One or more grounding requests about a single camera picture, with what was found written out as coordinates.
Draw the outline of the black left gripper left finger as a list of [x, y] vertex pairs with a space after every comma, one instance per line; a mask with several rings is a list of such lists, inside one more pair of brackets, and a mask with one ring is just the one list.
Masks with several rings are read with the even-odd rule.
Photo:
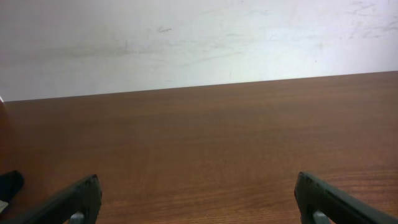
[[102, 191], [98, 176], [89, 175], [59, 191], [46, 201], [1, 224], [65, 223], [80, 214], [78, 223], [95, 224], [101, 208]]

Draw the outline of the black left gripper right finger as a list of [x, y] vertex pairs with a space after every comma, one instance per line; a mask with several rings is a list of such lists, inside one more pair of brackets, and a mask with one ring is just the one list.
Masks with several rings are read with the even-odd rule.
[[346, 192], [300, 172], [294, 190], [302, 223], [397, 224], [397, 219], [383, 213]]

